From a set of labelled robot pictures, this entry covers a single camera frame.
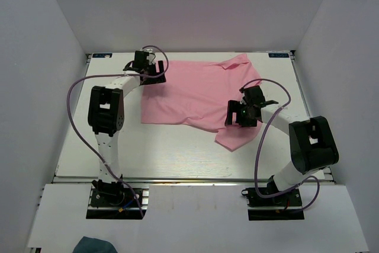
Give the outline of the pink t-shirt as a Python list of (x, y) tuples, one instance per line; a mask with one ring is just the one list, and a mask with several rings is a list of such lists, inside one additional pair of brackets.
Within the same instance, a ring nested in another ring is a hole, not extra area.
[(223, 62), (173, 60), (166, 82), (146, 85), (141, 99), (143, 124), (184, 124), (215, 133), (215, 141), (230, 151), (253, 141), (256, 127), (225, 126), (230, 100), (241, 101), (240, 88), (260, 77), (247, 54)]

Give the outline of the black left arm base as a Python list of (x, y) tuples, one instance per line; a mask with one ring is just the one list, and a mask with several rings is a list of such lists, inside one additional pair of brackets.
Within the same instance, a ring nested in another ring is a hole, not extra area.
[(88, 220), (141, 220), (146, 214), (148, 190), (129, 189), (121, 182), (93, 180), (86, 218)]

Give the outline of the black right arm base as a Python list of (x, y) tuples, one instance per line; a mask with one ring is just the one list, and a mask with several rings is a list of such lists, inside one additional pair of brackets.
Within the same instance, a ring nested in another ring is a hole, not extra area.
[(263, 198), (255, 187), (245, 188), (241, 195), (247, 199), (249, 221), (304, 220), (300, 191), (295, 188), (280, 196)]

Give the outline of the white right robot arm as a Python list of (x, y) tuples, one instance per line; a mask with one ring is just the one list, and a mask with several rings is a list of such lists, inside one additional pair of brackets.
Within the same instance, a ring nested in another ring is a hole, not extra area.
[(241, 88), (240, 92), (243, 94), (240, 101), (228, 102), (225, 125), (236, 123), (240, 127), (256, 127), (259, 122), (265, 124), (256, 152), (255, 182), (258, 181), (259, 158), (269, 127), (275, 127), (289, 138), (291, 161), (270, 177), (266, 192), (261, 192), (255, 184), (258, 197), (268, 198), (276, 205), (283, 204), (290, 191), (298, 188), (315, 172), (339, 161), (336, 143), (325, 117), (302, 117), (287, 113), (285, 104), (267, 101), (259, 86)]

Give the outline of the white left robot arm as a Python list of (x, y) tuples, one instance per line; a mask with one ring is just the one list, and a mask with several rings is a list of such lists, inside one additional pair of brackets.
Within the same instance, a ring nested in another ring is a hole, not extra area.
[(143, 85), (166, 82), (167, 67), (155, 61), (156, 46), (135, 51), (134, 59), (125, 65), (123, 74), (105, 86), (94, 86), (89, 99), (88, 124), (92, 128), (101, 155), (98, 179), (111, 184), (122, 179), (118, 160), (118, 135), (125, 121), (124, 98)]

